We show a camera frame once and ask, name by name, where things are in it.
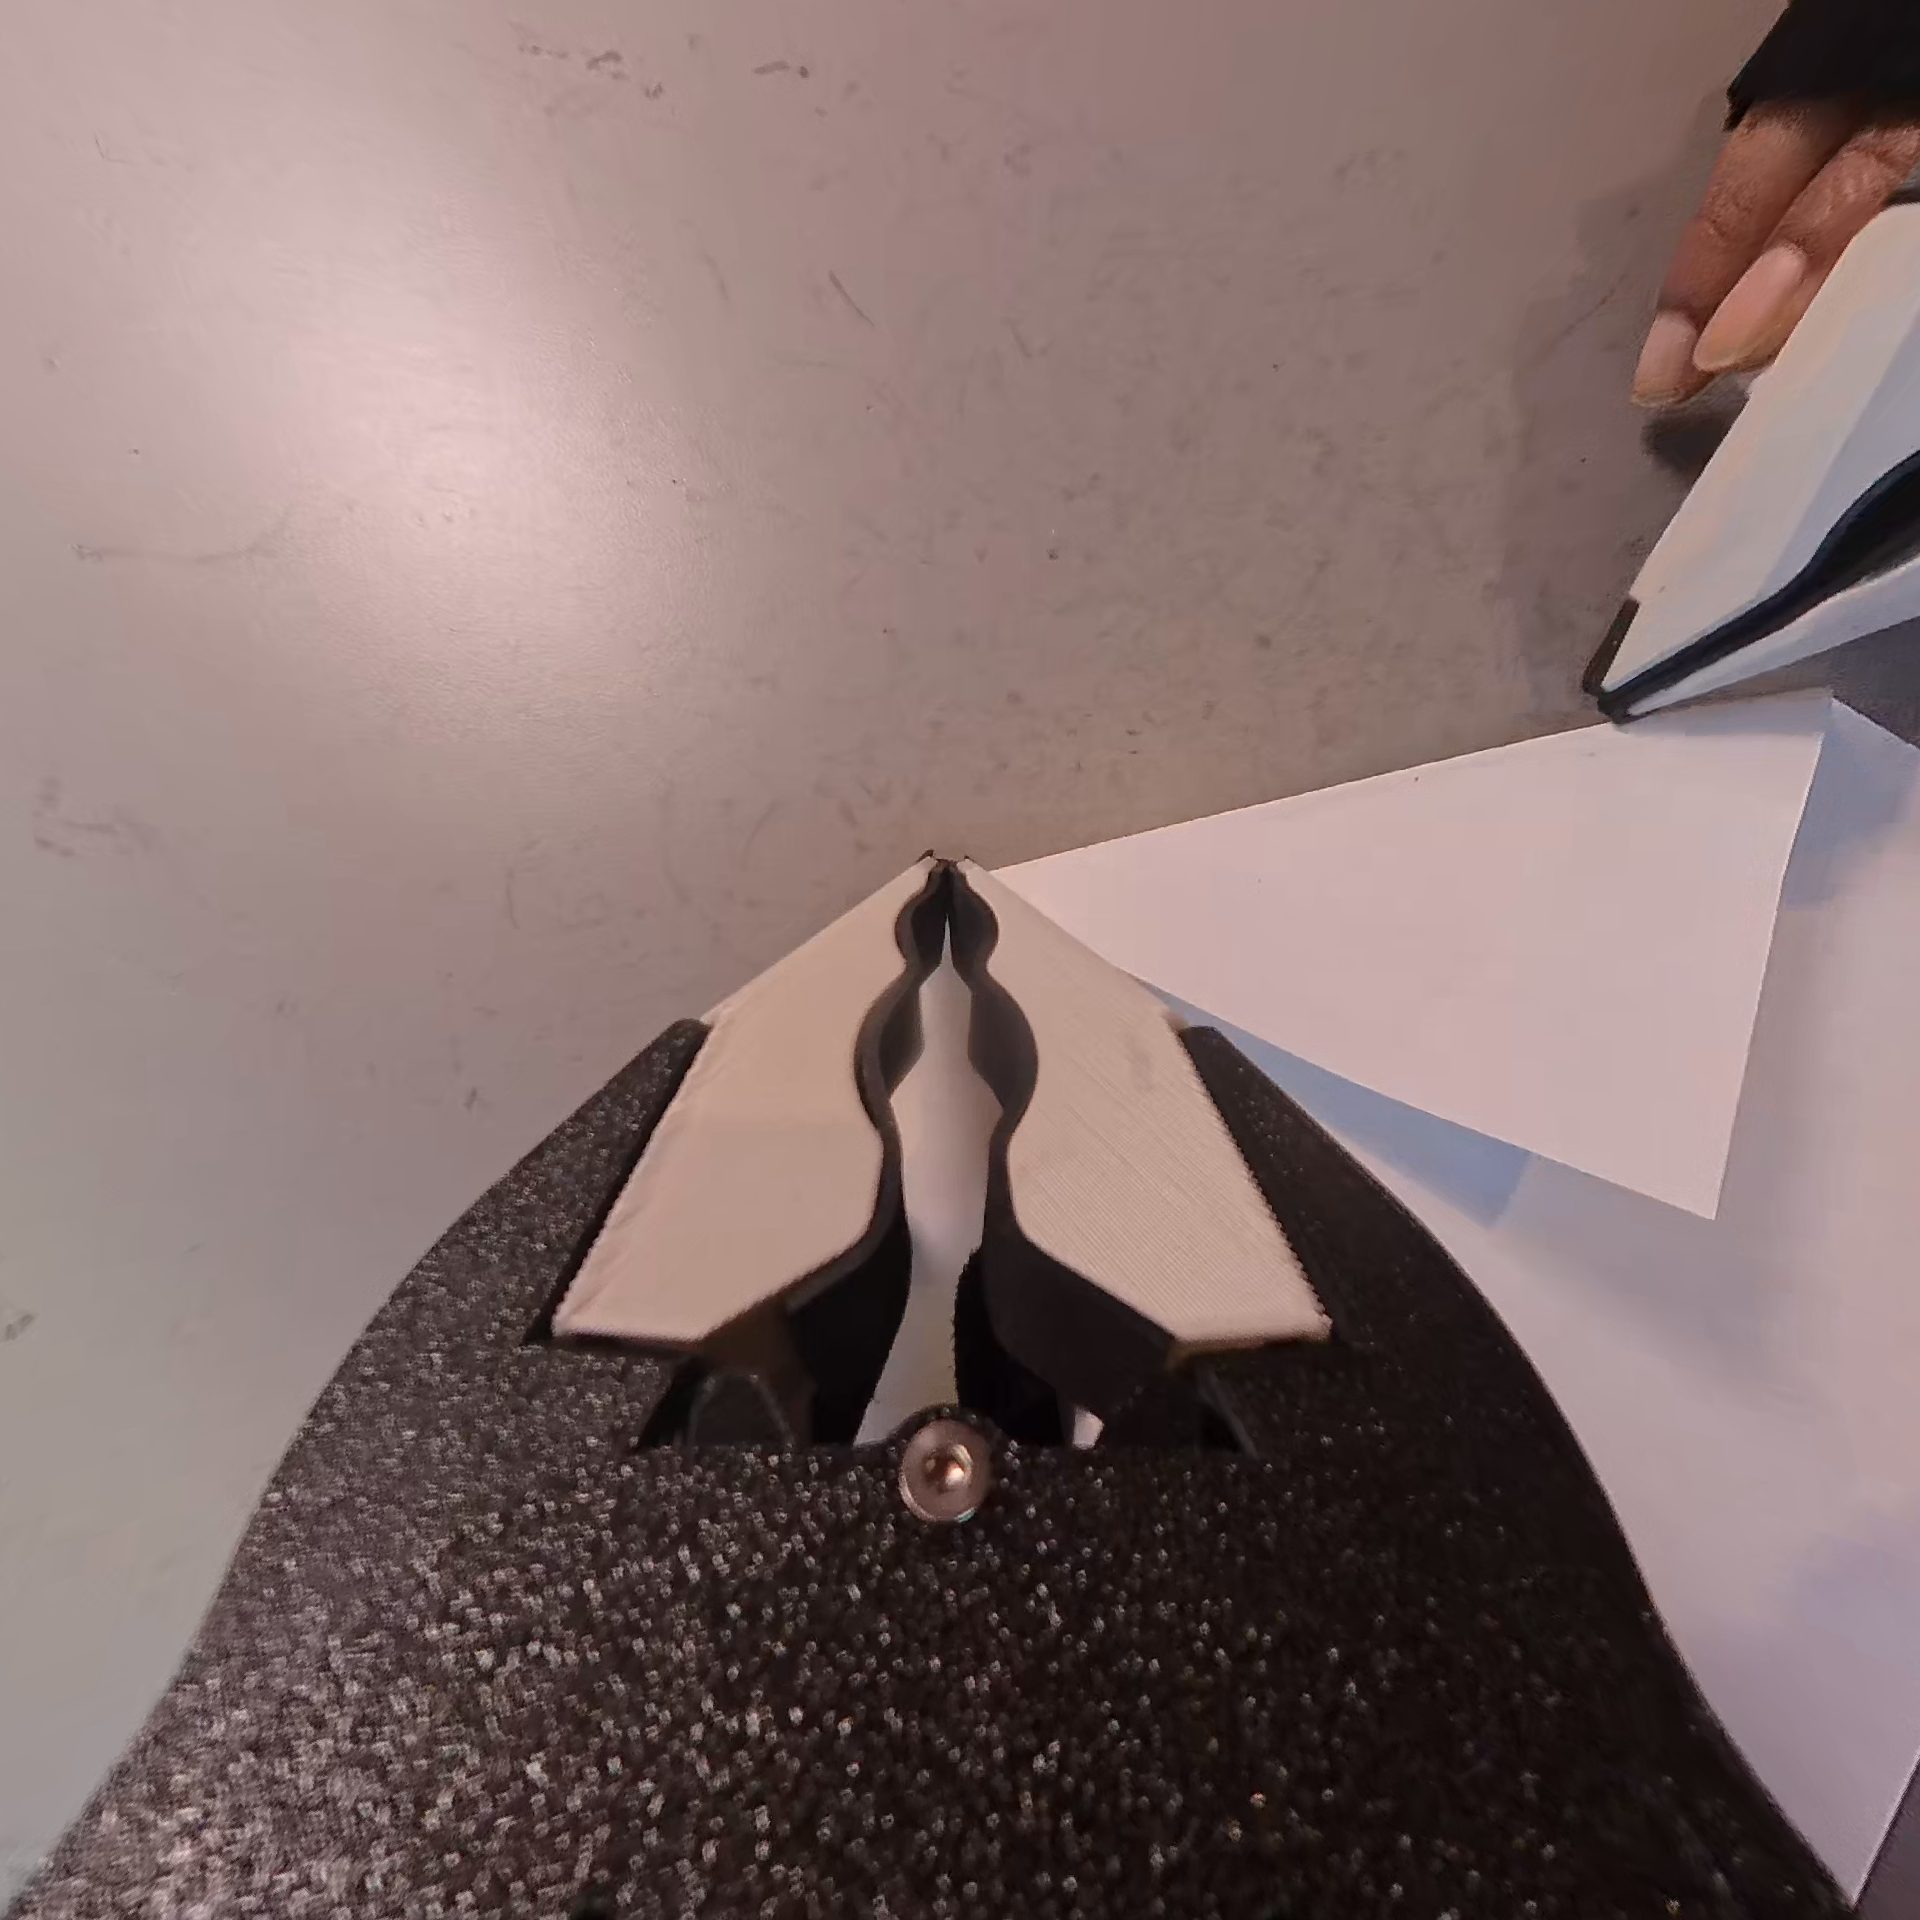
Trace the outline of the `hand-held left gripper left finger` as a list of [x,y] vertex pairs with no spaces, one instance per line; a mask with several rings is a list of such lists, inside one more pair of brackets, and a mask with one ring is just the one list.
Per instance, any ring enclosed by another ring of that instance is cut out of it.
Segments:
[[849,1444],[910,1291],[895,1090],[921,1057],[952,866],[926,858],[693,1024],[549,1311],[564,1346],[678,1365],[685,1437]]

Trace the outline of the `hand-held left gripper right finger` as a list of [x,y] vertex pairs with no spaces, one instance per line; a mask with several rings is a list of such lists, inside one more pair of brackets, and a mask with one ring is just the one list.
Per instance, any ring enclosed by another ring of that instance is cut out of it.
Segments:
[[966,1059],[996,1103],[981,1240],[952,1299],[962,1409],[1065,1444],[1205,1404],[1217,1356],[1333,1322],[1215,1103],[1191,1029],[978,866],[948,872]]

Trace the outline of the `white paper sheet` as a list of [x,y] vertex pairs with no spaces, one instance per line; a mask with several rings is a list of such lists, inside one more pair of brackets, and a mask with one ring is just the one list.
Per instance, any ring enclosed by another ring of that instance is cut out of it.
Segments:
[[1916,1915],[1916,751],[1791,696],[999,895],[1334,1332],[951,1530],[962,1914]]

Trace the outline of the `person's right hand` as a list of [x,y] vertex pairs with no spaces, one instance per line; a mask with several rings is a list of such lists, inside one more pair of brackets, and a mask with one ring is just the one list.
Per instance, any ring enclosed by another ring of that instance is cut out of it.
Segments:
[[1764,103],[1721,141],[1631,379],[1664,412],[1778,356],[1842,252],[1917,163],[1916,103]]

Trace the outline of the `grey desk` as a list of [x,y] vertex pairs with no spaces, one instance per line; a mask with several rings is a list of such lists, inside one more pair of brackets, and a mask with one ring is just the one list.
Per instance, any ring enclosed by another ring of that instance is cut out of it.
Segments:
[[549,1311],[926,858],[1847,709],[1580,685],[1845,101],[1916,5],[5,5],[12,1914],[990,1915],[948,944],[855,1442]]

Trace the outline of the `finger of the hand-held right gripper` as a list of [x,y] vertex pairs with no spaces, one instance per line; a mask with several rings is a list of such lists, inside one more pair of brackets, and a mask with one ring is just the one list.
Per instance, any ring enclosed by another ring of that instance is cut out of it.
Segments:
[[[1916,199],[1845,250],[1624,602],[1697,634],[1781,589],[1856,512],[1917,519]],[[1586,692],[1599,704],[1599,650]]]
[[1624,602],[1599,645],[1599,716],[1631,723],[1916,617],[1916,512],[1856,512],[1781,589],[1702,632]]

